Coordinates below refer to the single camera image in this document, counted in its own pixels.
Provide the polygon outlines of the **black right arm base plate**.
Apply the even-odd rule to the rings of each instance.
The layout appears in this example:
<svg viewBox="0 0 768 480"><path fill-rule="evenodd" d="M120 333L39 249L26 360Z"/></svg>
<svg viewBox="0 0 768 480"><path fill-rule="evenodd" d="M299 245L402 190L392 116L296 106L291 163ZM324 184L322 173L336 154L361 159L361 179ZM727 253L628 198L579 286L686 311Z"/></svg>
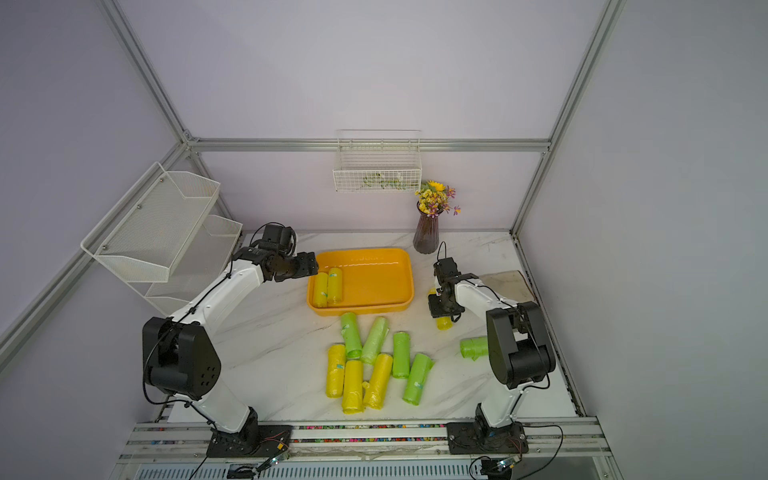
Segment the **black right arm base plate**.
<svg viewBox="0 0 768 480"><path fill-rule="evenodd" d="M503 427L481 427L474 422L450 422L447 442L452 455L522 455L529 451L523 425L513 422Z"/></svg>

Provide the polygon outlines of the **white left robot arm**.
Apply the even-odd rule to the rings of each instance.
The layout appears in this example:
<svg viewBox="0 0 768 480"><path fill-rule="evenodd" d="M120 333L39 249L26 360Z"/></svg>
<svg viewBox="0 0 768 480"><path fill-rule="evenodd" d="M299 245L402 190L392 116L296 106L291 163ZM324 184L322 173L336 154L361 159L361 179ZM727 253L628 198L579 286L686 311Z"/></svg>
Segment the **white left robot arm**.
<svg viewBox="0 0 768 480"><path fill-rule="evenodd" d="M143 385L189 404L216 431L244 431L252 409L221 379L222 363L213 334L235 308L267 282L311 277L319 266L313 252L293 256L240 250L228 267L186 307L153 317L142 329Z"/></svg>

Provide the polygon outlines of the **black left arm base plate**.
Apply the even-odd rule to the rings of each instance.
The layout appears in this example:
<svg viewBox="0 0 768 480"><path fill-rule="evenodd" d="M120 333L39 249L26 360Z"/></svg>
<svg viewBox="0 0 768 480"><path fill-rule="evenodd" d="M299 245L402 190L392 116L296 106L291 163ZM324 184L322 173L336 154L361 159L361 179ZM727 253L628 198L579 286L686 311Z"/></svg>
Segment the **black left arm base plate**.
<svg viewBox="0 0 768 480"><path fill-rule="evenodd" d="M293 427L287 424L246 427L241 433L214 432L206 454L214 459L276 457L289 448Z"/></svg>

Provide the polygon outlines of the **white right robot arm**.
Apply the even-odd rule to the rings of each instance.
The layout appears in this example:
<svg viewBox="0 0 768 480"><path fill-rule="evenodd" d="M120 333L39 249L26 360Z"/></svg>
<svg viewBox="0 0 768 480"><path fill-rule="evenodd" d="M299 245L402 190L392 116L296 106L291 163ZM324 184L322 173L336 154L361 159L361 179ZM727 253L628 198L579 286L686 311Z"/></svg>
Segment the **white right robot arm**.
<svg viewBox="0 0 768 480"><path fill-rule="evenodd" d="M451 257L433 264L436 292L428 296L430 314L452 321L470 312L486 325L488 360L503 393L491 394L475 409L474 419L446 425L449 451L457 454L525 454L525 427L518 411L527 391L544 387L556 368L541 307L506 298L474 274L460 272Z"/></svg>

